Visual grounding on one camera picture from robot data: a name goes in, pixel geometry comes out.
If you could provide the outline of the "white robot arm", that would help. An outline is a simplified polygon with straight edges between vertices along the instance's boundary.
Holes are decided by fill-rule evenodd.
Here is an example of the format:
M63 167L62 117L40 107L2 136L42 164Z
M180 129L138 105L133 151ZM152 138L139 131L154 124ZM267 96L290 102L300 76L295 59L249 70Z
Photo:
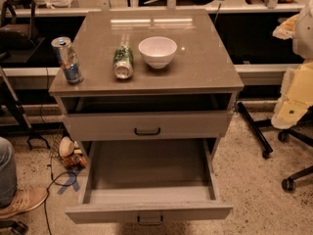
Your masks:
M289 129L313 106L313 0L299 14L277 26L273 35L292 39L293 52L304 59L296 69L288 68L283 76L279 98L271 123Z

